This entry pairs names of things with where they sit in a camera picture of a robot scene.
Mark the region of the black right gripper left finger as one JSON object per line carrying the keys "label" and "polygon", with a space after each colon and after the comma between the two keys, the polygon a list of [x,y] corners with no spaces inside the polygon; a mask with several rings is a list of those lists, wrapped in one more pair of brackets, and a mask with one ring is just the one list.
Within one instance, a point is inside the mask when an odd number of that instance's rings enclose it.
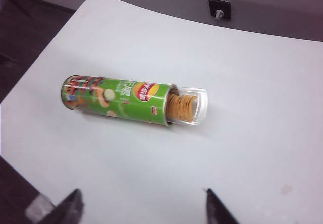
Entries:
{"label": "black right gripper left finger", "polygon": [[56,223],[80,223],[83,209],[82,192],[75,189],[56,208],[58,215]]}

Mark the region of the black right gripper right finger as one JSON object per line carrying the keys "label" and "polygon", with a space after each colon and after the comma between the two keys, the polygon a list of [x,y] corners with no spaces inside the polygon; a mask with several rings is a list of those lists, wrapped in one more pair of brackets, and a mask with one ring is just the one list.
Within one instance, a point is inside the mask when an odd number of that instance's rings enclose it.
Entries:
{"label": "black right gripper right finger", "polygon": [[238,224],[211,188],[206,190],[206,220],[208,224]]}

